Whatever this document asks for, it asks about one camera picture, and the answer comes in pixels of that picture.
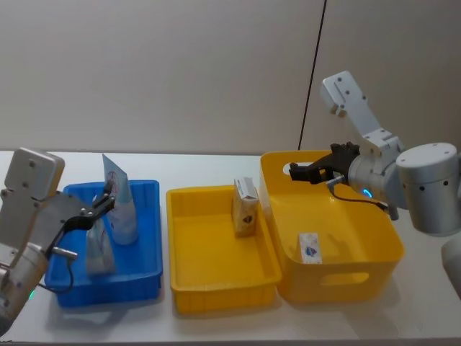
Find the blue plastic tray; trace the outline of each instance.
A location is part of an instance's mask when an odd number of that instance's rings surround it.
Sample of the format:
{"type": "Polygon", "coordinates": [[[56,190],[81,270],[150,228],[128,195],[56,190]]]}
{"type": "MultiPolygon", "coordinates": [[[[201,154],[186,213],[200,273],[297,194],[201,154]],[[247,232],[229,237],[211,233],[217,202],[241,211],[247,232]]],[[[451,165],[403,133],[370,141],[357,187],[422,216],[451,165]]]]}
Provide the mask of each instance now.
{"type": "MultiPolygon", "coordinates": [[[[59,242],[59,247],[79,253],[72,264],[73,289],[57,294],[62,307],[77,307],[99,303],[139,301],[157,298],[161,289],[161,224],[158,182],[130,181],[138,220],[138,239],[130,245],[118,245],[112,238],[109,222],[104,223],[109,233],[117,272],[89,278],[85,269],[86,232],[72,231],[59,242]]],[[[102,182],[69,185],[64,193],[74,195],[91,205],[94,195],[102,192],[102,182]]],[[[53,255],[45,274],[48,287],[62,290],[68,287],[69,274],[66,259],[53,255]]]]}

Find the yellow plastic tray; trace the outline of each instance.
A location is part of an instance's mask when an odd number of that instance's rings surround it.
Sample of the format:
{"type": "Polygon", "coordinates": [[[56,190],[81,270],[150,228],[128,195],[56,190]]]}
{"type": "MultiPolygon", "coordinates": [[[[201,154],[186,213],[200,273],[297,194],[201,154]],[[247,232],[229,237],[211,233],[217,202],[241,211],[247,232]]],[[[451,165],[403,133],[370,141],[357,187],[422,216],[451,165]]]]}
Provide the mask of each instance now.
{"type": "MultiPolygon", "coordinates": [[[[328,151],[267,153],[261,158],[260,198],[282,269],[281,296],[297,303],[361,301],[376,296],[404,255],[389,217],[379,208],[331,196],[325,184],[293,182],[290,162],[313,162],[328,151]],[[297,253],[299,233],[317,233],[323,264],[297,253]]],[[[350,187],[337,195],[364,198],[350,187]]]]}
{"type": "Polygon", "coordinates": [[[180,313],[266,306],[281,272],[259,206],[255,236],[236,238],[233,186],[168,191],[171,290],[180,313]]]}

